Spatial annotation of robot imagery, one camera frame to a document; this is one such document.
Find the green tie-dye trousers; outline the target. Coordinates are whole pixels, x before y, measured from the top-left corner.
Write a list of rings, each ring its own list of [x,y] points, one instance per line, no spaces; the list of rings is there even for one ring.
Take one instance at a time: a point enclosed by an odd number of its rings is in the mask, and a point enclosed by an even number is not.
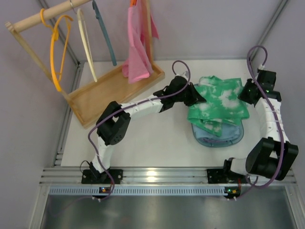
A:
[[[244,88],[241,78],[203,76],[195,88],[206,103],[189,107],[187,120],[191,124],[219,135],[221,124],[239,125],[250,117],[246,103],[238,98]]]

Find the blue-grey plastic hanger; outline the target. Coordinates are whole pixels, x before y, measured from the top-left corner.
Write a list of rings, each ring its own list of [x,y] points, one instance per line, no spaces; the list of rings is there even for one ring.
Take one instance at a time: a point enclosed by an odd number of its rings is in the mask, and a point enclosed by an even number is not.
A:
[[[109,38],[109,35],[108,35],[108,32],[107,32],[107,29],[106,29],[106,26],[104,24],[102,15],[101,15],[101,13],[99,11],[98,5],[97,5],[95,0],[92,1],[92,8],[93,8],[94,13],[95,13],[95,18],[97,19],[97,21],[99,23],[99,26],[100,26],[100,29],[101,29],[101,31],[103,33],[106,45],[107,45],[108,50],[109,50],[109,54],[110,54],[110,58],[111,58],[112,64],[113,64],[113,66],[116,66],[117,65],[117,61],[116,61],[116,57],[115,57],[115,54],[114,54],[114,50],[113,50],[113,47],[112,47],[112,44],[111,44],[111,41],[110,41],[110,38]]]

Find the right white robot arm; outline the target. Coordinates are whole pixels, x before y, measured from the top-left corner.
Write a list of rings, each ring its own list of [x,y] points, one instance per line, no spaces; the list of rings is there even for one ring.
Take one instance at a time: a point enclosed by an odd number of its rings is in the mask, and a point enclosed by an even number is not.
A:
[[[224,162],[224,174],[230,180],[246,174],[283,180],[298,155],[298,146],[290,143],[281,118],[281,94],[274,90],[276,73],[258,70],[255,80],[248,79],[238,98],[253,105],[260,124],[260,141],[246,158],[229,158]]]

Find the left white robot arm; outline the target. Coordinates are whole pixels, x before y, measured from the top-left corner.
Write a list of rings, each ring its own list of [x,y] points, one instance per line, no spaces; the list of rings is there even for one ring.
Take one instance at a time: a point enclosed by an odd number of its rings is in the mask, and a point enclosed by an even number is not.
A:
[[[176,75],[168,86],[154,92],[145,100],[125,104],[110,102],[88,134],[90,143],[93,143],[93,131],[96,130],[98,135],[98,144],[93,145],[96,155],[90,162],[90,170],[99,176],[110,168],[113,146],[123,140],[131,121],[164,112],[171,109],[175,103],[184,103],[190,107],[205,102],[206,99],[197,92],[194,84],[180,75]]]

